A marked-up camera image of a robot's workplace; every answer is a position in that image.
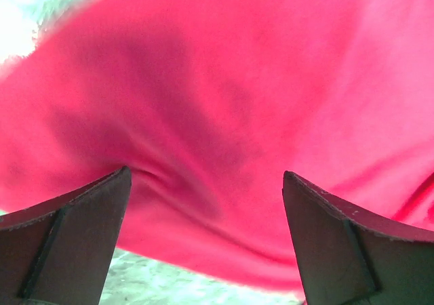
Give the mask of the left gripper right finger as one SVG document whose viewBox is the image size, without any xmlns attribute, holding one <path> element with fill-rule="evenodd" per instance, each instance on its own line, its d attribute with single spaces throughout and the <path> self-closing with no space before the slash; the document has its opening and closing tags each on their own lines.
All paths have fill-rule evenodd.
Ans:
<svg viewBox="0 0 434 305">
<path fill-rule="evenodd" d="M 433 305 L 433 232 L 332 195 L 294 172 L 283 201 L 310 305 Z"/>
</svg>

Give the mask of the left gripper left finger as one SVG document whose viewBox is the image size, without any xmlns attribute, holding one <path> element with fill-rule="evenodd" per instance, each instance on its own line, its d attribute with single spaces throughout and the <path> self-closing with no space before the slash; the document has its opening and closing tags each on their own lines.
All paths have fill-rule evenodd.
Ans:
<svg viewBox="0 0 434 305">
<path fill-rule="evenodd" d="M 1 216 L 1 303 L 98 304 L 131 186 L 122 167 Z"/>
</svg>

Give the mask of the magenta pink t-shirt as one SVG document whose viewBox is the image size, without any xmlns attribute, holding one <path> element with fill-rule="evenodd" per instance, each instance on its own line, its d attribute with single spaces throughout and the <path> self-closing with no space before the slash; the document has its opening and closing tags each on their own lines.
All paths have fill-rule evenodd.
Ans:
<svg viewBox="0 0 434 305">
<path fill-rule="evenodd" d="M 433 0 L 89 0 L 1 80 L 1 208 L 121 166 L 118 245 L 302 293 L 293 171 L 433 228 Z"/>
</svg>

